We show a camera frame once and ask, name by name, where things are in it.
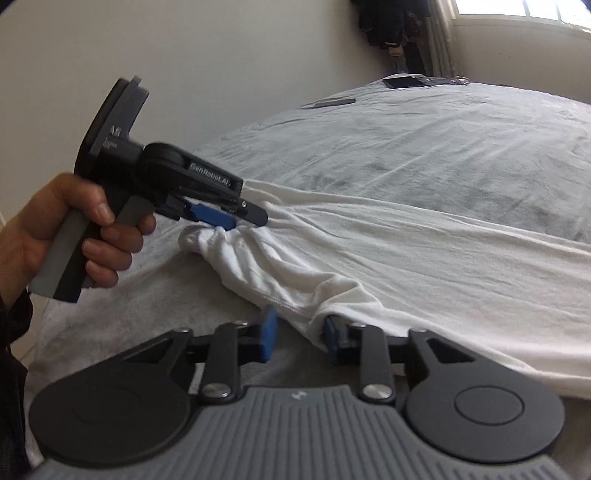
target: circular pad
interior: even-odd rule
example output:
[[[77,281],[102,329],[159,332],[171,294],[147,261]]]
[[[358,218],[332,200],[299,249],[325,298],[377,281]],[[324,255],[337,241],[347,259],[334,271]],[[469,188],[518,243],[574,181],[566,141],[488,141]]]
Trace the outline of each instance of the circular pad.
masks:
[[[472,387],[458,393],[456,410],[474,423],[504,425],[523,413],[523,402],[503,388]]]
[[[39,393],[31,430],[43,453],[80,466],[147,458],[172,442],[190,415],[187,393],[157,365],[112,363]]]
[[[554,391],[488,361],[438,364],[410,391],[404,411],[425,442],[475,463],[539,455],[564,424]]]

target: white wall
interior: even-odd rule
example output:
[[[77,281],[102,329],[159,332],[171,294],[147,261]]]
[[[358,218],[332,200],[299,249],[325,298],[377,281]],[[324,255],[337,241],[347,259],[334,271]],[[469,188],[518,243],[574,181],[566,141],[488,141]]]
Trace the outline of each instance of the white wall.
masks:
[[[591,103],[591,32],[519,18],[454,20],[460,69],[476,82]]]
[[[120,76],[150,90],[133,136],[190,150],[389,65],[348,0],[16,0],[0,15],[0,210],[72,169]]]

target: white sheet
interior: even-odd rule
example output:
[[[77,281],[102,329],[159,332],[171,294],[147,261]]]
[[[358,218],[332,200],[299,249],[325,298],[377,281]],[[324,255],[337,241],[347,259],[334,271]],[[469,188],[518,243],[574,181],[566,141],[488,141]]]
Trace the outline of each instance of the white sheet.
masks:
[[[222,282],[312,340],[338,314],[430,329],[591,398],[591,245],[441,212],[250,181],[264,228],[189,226]]]

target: curtain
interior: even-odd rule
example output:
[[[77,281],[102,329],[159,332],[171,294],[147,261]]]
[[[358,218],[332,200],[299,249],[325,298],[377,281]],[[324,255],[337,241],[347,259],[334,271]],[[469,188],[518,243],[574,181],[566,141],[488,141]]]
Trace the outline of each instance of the curtain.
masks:
[[[457,75],[453,10],[450,1],[453,0],[427,0],[431,16],[425,18],[425,24],[435,77],[453,78]]]

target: finger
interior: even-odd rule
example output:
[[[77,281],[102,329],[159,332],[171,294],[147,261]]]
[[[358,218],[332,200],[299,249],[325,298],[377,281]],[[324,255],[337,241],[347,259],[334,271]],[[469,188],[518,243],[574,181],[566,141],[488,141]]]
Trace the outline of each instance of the finger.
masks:
[[[156,230],[156,218],[154,215],[144,215],[138,223],[139,231],[142,235],[150,235]]]
[[[144,246],[144,237],[138,228],[114,223],[100,230],[101,237],[120,250],[137,253]]]
[[[64,173],[49,182],[48,187],[56,198],[70,207],[82,210],[94,223],[108,225],[115,221],[115,215],[100,185],[77,175]]]
[[[95,287],[111,288],[117,285],[119,275],[117,272],[99,265],[92,260],[86,262],[86,273],[90,275],[95,282]]]
[[[88,239],[82,244],[82,253],[95,263],[111,270],[127,270],[131,266],[131,254],[100,240]]]
[[[51,240],[71,207],[84,211],[100,225],[115,220],[100,186],[67,173],[58,175],[39,190],[18,217],[31,236]]]

